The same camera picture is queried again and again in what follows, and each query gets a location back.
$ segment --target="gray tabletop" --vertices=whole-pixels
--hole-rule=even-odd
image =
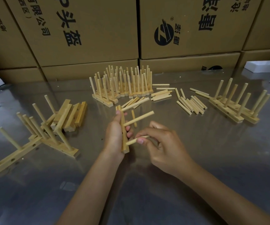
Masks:
[[[153,83],[170,83],[182,88],[185,96],[195,88],[214,95],[221,79],[233,70],[158,74]],[[250,108],[270,83],[238,77],[239,94],[244,83],[251,92]],[[0,91],[0,126],[21,145],[29,133],[16,112],[34,116],[36,103],[48,118],[52,112],[45,101],[48,95],[56,109],[65,99],[73,104],[86,101],[85,121],[76,132],[66,136],[81,155],[75,160],[41,144],[0,174],[0,224],[54,224],[75,193],[84,176],[103,148],[104,133],[115,113],[92,98],[86,80],[51,83],[25,83]],[[188,153],[203,168],[223,183],[270,214],[270,99],[259,114],[260,122],[235,124],[207,101],[204,115],[189,116],[177,105],[176,94],[161,101],[146,102],[134,110],[140,116],[151,110],[153,116],[139,121],[135,133],[158,121],[174,129]],[[124,104],[129,98],[120,98]],[[14,151],[0,133],[0,160]],[[101,224],[225,224],[225,222],[189,187],[150,163],[148,151],[138,144],[130,147],[122,161]]]

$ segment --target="finger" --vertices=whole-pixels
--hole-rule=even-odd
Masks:
[[[151,127],[144,128],[143,130],[139,131],[135,138],[149,135],[153,138],[155,138],[157,141],[162,141],[162,139],[165,137],[165,130],[163,129],[155,129]]]
[[[156,129],[163,129],[163,130],[169,130],[166,126],[158,123],[158,122],[155,122],[155,121],[151,121],[150,122],[150,127],[151,128],[156,128]]]
[[[157,156],[157,154],[159,153],[159,150],[156,147],[156,145],[154,145],[154,143],[147,138],[140,137],[136,140],[136,142],[148,148],[151,158]]]
[[[127,132],[127,138],[131,138],[134,135],[134,130],[130,129],[129,132]]]
[[[113,118],[113,121],[117,121],[117,122],[120,122],[120,120],[122,119],[122,113],[120,112],[120,110],[117,110],[115,112],[115,117]]]

